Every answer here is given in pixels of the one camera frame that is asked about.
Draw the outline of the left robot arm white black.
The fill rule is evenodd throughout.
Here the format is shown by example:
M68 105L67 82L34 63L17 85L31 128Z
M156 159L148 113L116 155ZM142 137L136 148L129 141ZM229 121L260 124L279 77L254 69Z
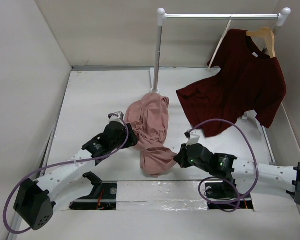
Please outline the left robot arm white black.
M113 151L134 147L138 141L131 124L110 121L68 164L36 180L27 178L20 185L14 210L37 231L64 205L81 197L97 198L102 192L103 181L92 172L93 168Z

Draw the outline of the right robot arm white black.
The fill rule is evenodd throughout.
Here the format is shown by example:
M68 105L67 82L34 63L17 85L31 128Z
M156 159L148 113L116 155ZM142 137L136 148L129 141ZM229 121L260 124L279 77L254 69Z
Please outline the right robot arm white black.
M246 161L234 155L212 153L203 145L182 144L174 160L181 168L196 167L210 175L211 179L223 181L221 191L226 199L240 194L249 195L258 182L285 190L300 205L300 162L297 166L274 166Z

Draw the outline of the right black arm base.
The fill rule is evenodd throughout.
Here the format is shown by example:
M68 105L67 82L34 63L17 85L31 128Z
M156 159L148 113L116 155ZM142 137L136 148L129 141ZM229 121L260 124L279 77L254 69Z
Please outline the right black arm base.
M205 181L204 196L212 201L230 201L237 197L235 190L223 181ZM223 210L231 211L236 207L236 202L231 204L214 204L207 203L208 210ZM249 194L244 199L240 200L239 210L254 210L252 197Z

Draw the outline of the cream plastic hanger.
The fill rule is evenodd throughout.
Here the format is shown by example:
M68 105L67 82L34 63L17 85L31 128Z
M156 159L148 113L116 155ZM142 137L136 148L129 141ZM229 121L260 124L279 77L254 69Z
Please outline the cream plastic hanger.
M213 65L213 62L214 62L214 60L216 58L216 55L217 55L217 53L218 53L218 51L219 51L219 49L220 49L220 47L221 47L221 45L223 43L223 40L226 37L227 32L228 32L228 30L229 30L229 28L231 26L232 17L233 17L233 15L231 14L230 17L229 17L229 19L228 19L227 25L226 25L226 27L224 29L224 32L223 32L222 36L220 37L219 42L218 42L218 44L217 44L217 46L216 46L216 48L215 48L215 50L213 52L213 55L212 55L212 57L211 57L211 59L210 59L210 61L208 63L208 69L212 68L212 65Z

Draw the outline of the pink t shirt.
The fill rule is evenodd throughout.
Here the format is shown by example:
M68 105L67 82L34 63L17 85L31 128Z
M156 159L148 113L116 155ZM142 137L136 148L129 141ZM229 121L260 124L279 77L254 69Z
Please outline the pink t shirt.
M125 114L125 122L138 138L135 148L140 151L140 168L145 174L157 177L176 165L174 153L165 147L169 127L168 97L148 93L132 103Z

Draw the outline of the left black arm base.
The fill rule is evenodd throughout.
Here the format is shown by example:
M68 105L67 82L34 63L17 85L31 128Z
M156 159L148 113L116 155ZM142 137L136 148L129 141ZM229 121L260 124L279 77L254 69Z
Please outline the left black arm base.
M117 181L102 181L92 172L83 174L89 180L92 189L88 195L82 196L69 204L71 210L114 211L117 209Z

